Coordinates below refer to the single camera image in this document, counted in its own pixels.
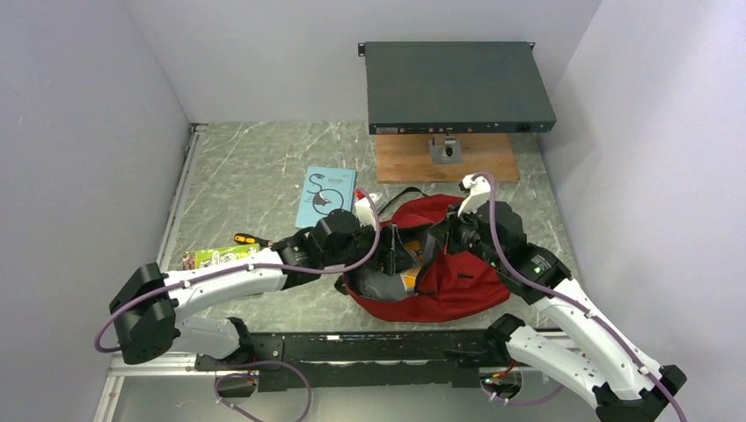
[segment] white wall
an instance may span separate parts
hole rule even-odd
[[[600,0],[127,0],[191,121],[366,120],[370,40],[531,40],[560,80]]]
[[[744,28],[737,0],[602,2],[542,144],[590,295],[689,376],[691,421],[743,419]]]
[[[17,0],[0,127],[0,420],[91,420],[93,336],[156,255],[187,119],[121,0]]]

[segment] red backpack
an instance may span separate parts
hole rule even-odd
[[[410,188],[404,193],[415,190]],[[395,224],[399,230],[409,233],[425,230],[441,222],[449,206],[462,200],[464,198],[441,194],[409,200],[389,221],[382,222],[382,227]],[[417,274],[416,293],[401,300],[363,297],[356,284],[361,277],[358,270],[340,277],[336,287],[373,317],[391,322],[441,323],[492,308],[510,296],[494,268],[469,252],[451,255],[440,248],[428,261]]]

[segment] wooden board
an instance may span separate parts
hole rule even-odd
[[[457,182],[469,173],[490,171],[498,182],[515,182],[520,176],[513,147],[506,134],[458,135],[463,164],[433,164],[429,134],[377,135],[378,181]]]

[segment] book cover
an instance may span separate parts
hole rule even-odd
[[[309,167],[301,190],[296,227],[315,226],[335,209],[352,210],[354,193],[354,170]]]

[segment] marble table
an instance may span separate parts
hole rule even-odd
[[[270,239],[295,233],[301,187],[310,165],[356,169],[357,185],[369,192],[383,193],[382,201],[411,185],[377,183],[376,139],[368,135],[367,129],[363,121],[208,125],[169,269],[181,269],[185,251],[233,245],[235,232]],[[553,251],[575,273],[537,140],[533,135],[514,135],[511,143],[521,178],[517,183],[500,184],[497,197],[521,215],[531,242]],[[416,186],[425,193],[463,196],[455,183]],[[390,214],[387,211],[384,219]],[[240,317],[254,332],[479,329],[506,312],[535,327],[555,327],[517,297],[444,324],[388,323],[337,292],[333,287],[335,279],[323,276],[301,287],[237,298],[201,315]]]

